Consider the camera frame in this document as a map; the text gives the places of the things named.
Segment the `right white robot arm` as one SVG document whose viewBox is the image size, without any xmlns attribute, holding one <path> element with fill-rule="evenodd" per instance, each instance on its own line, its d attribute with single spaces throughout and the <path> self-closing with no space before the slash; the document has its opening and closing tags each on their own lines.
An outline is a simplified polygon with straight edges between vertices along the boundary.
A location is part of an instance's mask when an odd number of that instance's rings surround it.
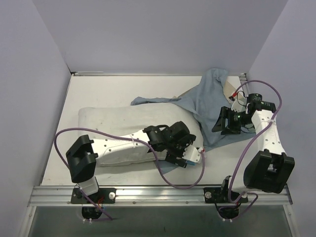
<svg viewBox="0 0 316 237">
<path fill-rule="evenodd" d="M 294 158 L 288 156 L 281 144 L 277 124 L 276 106 L 272 102 L 264 101 L 261 94 L 249 94 L 245 102 L 239 103 L 237 93 L 231 97 L 231 108 L 222 107 L 212 132 L 221 135 L 241 134 L 241 130 L 250 126 L 255 136 L 250 141 L 257 147 L 252 158 L 242 155 L 245 166 L 238 163 L 241 171 L 234 171 L 229 178 L 229 185 L 219 189 L 220 199 L 230 202 L 237 196 L 237 192 L 264 191 L 279 194 L 286 185 L 295 166 Z"/>
</svg>

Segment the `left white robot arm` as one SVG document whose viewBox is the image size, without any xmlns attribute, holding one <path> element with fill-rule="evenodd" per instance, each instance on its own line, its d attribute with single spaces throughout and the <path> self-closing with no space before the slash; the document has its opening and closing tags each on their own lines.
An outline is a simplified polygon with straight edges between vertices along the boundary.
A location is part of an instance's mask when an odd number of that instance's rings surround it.
<svg viewBox="0 0 316 237">
<path fill-rule="evenodd" d="M 165 155 L 165 161 L 185 168 L 188 163 L 200 163 L 196 136 L 182 122 L 172 126 L 148 126 L 119 139 L 92 139 L 82 135 L 66 152 L 71 180 L 82 188 L 82 197 L 89 203 L 100 197 L 95 169 L 100 166 L 128 165 L 150 160 L 150 153 Z"/>
</svg>

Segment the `white pillow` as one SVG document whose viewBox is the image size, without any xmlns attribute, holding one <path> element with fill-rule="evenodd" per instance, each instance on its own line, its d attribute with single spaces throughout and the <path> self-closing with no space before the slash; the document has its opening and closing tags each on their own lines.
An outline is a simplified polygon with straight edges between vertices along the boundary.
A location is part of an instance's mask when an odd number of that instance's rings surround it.
<svg viewBox="0 0 316 237">
<path fill-rule="evenodd" d="M 203 146 L 198 122 L 189 111 L 171 103 L 148 103 L 120 108 L 82 108 L 79 110 L 79 127 L 124 136 L 150 125 L 168 125 L 182 121 L 196 136 L 195 147 Z"/>
</svg>

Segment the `blue pillowcase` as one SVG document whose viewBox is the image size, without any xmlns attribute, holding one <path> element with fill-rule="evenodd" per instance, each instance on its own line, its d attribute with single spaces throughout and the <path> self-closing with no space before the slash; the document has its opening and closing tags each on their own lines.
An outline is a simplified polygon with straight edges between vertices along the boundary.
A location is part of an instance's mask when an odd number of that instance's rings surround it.
<svg viewBox="0 0 316 237">
<path fill-rule="evenodd" d="M 253 134 L 241 133 L 237 135 L 221 135 L 211 132 L 221 108 L 231 107 L 224 95 L 224 86 L 228 71 L 224 69 L 210 69 L 201 78 L 198 85 L 184 95 L 171 98 L 143 98 L 137 97 L 130 104 L 132 106 L 146 103 L 172 103 L 190 113 L 198 121 L 203 137 L 203 147 L 208 152 L 214 148 L 240 142 L 253 137 Z"/>
</svg>

